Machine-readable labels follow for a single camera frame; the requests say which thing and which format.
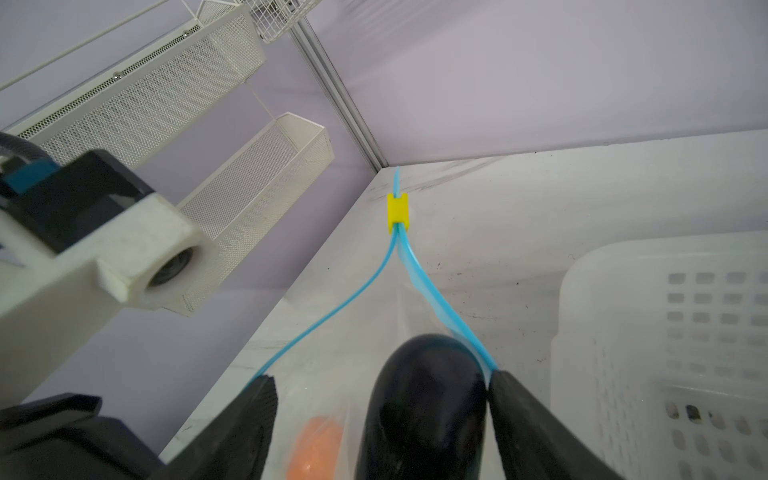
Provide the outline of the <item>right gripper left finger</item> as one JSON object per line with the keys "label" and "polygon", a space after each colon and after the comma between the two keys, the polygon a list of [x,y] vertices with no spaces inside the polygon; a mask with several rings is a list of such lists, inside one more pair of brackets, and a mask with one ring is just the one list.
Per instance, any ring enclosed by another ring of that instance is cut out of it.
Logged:
{"label": "right gripper left finger", "polygon": [[153,479],[259,479],[278,409],[273,377],[253,380]]}

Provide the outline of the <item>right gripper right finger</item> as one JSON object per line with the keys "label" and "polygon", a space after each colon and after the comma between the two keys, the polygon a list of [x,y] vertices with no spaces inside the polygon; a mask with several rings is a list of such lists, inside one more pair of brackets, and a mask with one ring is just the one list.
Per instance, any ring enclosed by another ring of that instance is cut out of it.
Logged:
{"label": "right gripper right finger", "polygon": [[506,478],[619,477],[509,372],[492,373],[488,402]]}

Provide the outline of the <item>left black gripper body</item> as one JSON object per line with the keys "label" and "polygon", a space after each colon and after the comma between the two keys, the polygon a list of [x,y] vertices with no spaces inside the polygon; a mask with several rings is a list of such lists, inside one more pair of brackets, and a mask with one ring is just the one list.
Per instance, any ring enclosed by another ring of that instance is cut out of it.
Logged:
{"label": "left black gripper body", "polygon": [[3,479],[148,479],[164,467],[102,399],[60,394],[1,411]]}

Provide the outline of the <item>orange toy fruit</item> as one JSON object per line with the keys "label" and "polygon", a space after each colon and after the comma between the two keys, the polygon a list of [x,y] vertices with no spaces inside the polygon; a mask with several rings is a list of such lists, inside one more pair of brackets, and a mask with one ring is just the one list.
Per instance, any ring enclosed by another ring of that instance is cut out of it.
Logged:
{"label": "orange toy fruit", "polygon": [[335,476],[343,426],[334,418],[316,416],[302,429],[287,467],[286,478],[333,479]]}

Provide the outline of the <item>dark purple toy eggplant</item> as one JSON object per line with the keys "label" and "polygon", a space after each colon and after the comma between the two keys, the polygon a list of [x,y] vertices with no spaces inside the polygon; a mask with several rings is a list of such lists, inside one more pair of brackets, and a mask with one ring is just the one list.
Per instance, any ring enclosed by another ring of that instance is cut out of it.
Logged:
{"label": "dark purple toy eggplant", "polygon": [[403,343],[374,385],[356,479],[477,479],[487,390],[470,349],[442,334]]}

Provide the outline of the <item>clear zip top bag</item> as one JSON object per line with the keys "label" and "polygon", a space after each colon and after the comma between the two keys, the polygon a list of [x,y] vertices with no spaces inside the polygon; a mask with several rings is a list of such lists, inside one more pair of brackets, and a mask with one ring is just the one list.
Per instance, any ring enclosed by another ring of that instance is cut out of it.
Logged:
{"label": "clear zip top bag", "polygon": [[414,337],[442,334],[462,342],[481,366],[487,390],[495,361],[417,260],[408,236],[407,194],[394,186],[386,204],[387,247],[372,276],[259,369],[274,378],[278,394],[265,479],[287,479],[297,438],[316,416],[334,418],[344,429],[333,479],[356,479],[378,375],[393,352]]}

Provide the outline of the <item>white plastic basket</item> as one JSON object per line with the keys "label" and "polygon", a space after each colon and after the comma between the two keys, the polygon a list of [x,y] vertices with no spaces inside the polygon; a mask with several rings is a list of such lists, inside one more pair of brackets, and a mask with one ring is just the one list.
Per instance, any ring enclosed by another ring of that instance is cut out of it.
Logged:
{"label": "white plastic basket", "polygon": [[574,263],[549,402],[624,478],[765,478],[766,233],[622,242]]}

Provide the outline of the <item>white two-tier mesh shelf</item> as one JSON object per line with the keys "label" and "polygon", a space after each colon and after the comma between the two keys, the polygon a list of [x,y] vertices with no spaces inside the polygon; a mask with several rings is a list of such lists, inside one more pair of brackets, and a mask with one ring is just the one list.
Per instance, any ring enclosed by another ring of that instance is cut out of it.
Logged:
{"label": "white two-tier mesh shelf", "polygon": [[60,163],[103,148],[148,176],[215,243],[168,310],[188,316],[334,157],[327,130],[278,114],[251,84],[266,62],[241,1],[187,3],[188,20],[12,123]]}

